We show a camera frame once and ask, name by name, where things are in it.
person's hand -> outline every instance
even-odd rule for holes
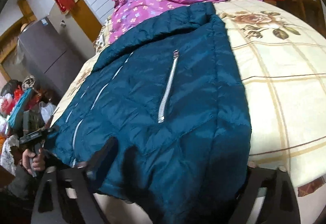
[[[22,154],[22,165],[30,175],[32,175],[32,170],[29,164],[29,158],[33,158],[32,167],[35,171],[45,170],[43,149],[39,149],[39,152],[40,154],[36,155],[35,153],[31,152],[29,149],[26,149]]]

bed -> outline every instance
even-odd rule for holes
[[[292,14],[258,0],[214,4],[225,22],[246,88],[252,135],[250,161],[284,165],[294,187],[326,173],[326,39]],[[110,48],[111,19],[89,59],[58,104],[68,107],[100,53]]]

person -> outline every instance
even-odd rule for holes
[[[35,195],[45,169],[50,166],[56,166],[59,170],[68,168],[48,151],[40,149],[39,152],[36,155],[26,149],[17,165],[16,177],[8,185],[0,186],[0,223],[30,223]],[[35,178],[32,177],[30,158],[33,158],[33,169],[40,172]]]

zipper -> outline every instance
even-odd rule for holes
[[[172,82],[173,82],[173,78],[174,78],[175,68],[177,67],[178,59],[179,59],[179,50],[175,50],[173,52],[173,64],[171,67],[170,76],[169,76],[169,79],[167,80],[165,92],[164,92],[164,95],[163,95],[163,98],[161,100],[160,107],[159,107],[159,115],[157,118],[158,123],[164,122],[165,106],[166,106],[167,99],[168,99],[170,91],[171,91],[171,86],[172,86]]]

